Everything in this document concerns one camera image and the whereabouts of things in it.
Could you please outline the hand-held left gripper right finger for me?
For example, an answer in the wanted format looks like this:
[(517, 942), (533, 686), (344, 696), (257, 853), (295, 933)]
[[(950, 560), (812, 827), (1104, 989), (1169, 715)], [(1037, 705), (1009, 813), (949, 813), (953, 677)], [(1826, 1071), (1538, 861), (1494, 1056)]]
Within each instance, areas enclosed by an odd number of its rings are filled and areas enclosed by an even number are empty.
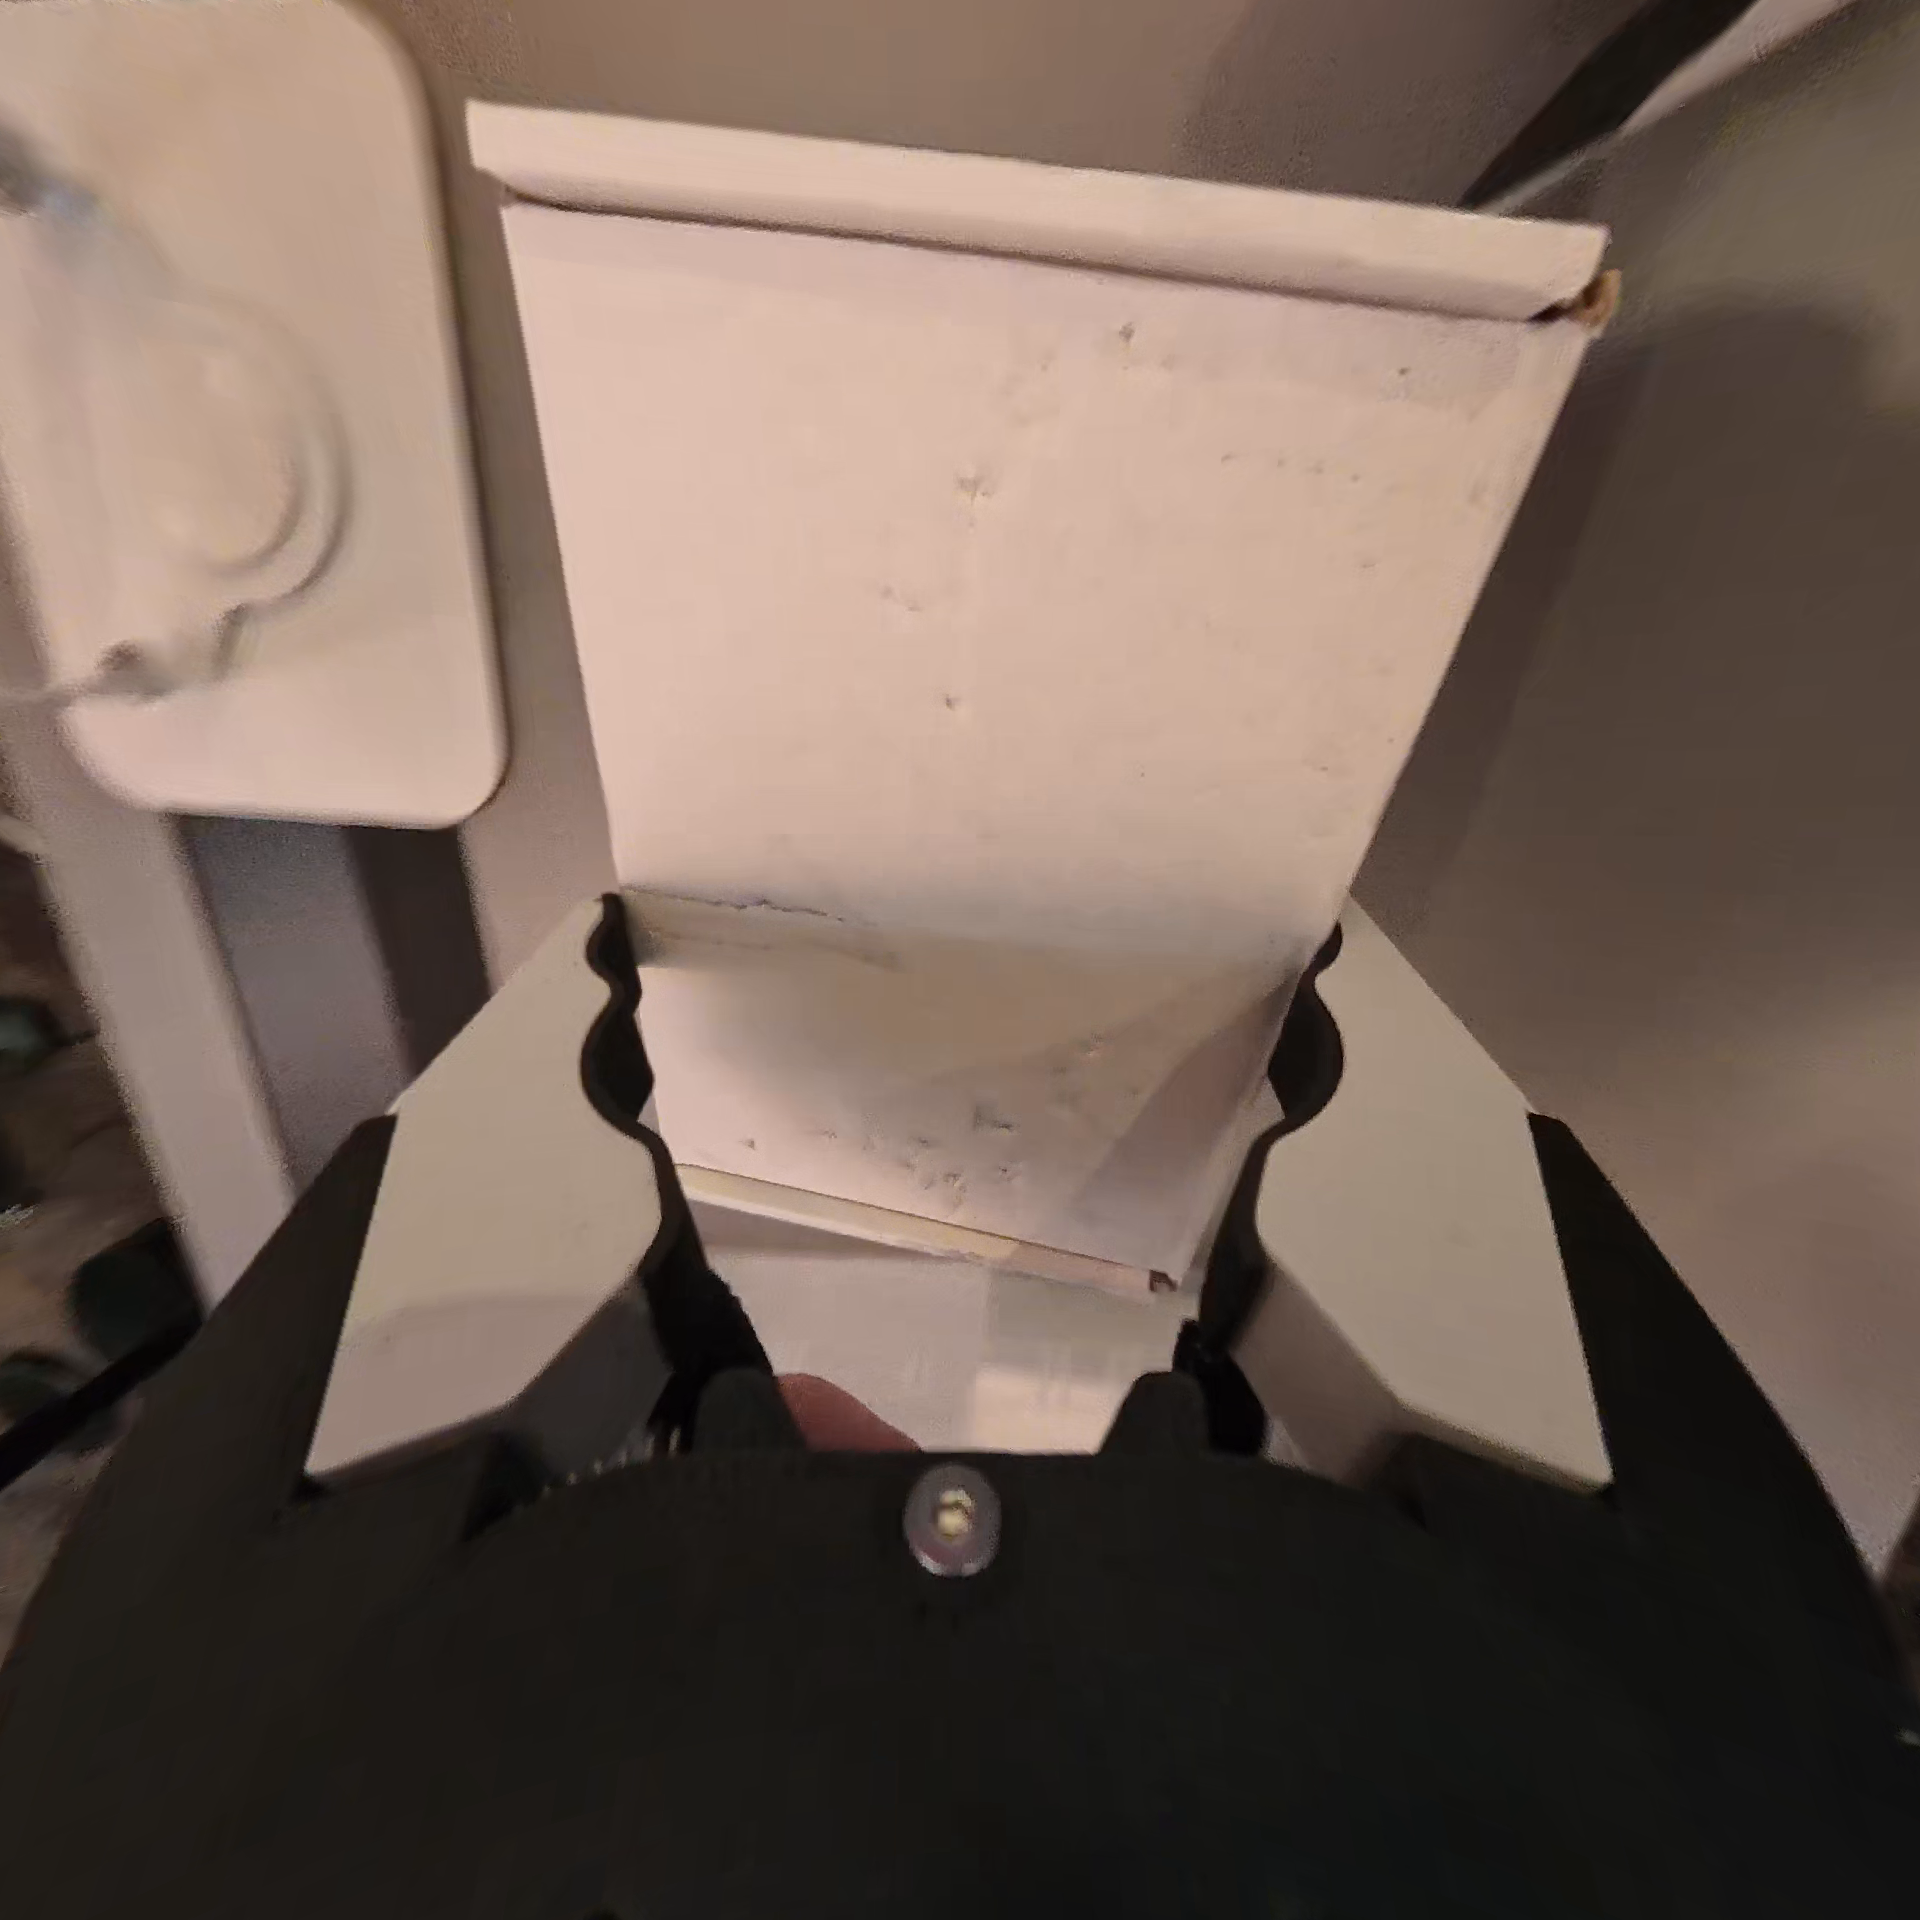
[(1433, 1439), (1612, 1478), (1529, 1104), (1356, 903), (1309, 959), (1206, 1268), (1200, 1328), (1269, 1449), (1365, 1483)]

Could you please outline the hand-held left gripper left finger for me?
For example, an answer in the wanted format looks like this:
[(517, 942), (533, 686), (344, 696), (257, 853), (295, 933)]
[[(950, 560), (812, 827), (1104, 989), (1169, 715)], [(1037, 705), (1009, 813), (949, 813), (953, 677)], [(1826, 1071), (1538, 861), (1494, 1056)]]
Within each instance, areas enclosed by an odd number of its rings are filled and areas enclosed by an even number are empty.
[(664, 1143), (625, 904), (573, 908), (391, 1105), (305, 1454), (314, 1478), (457, 1432), (558, 1476), (648, 1449), (706, 1254)]

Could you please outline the white cardboard box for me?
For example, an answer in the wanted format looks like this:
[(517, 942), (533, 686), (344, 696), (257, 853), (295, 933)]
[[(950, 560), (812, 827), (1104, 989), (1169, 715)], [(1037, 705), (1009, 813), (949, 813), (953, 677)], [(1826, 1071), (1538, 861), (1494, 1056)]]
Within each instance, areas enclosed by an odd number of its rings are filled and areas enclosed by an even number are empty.
[(711, 1190), (1183, 1280), (1608, 230), (480, 102)]

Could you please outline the person's left hand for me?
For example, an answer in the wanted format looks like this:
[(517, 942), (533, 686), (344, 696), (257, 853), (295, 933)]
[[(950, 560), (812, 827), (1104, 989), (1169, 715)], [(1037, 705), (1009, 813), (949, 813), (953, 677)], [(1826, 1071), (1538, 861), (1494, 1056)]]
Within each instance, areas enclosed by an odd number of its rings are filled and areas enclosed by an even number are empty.
[(817, 1375), (777, 1377), (780, 1397), (802, 1443), (828, 1454), (913, 1454), (919, 1443), (885, 1422), (845, 1388)]

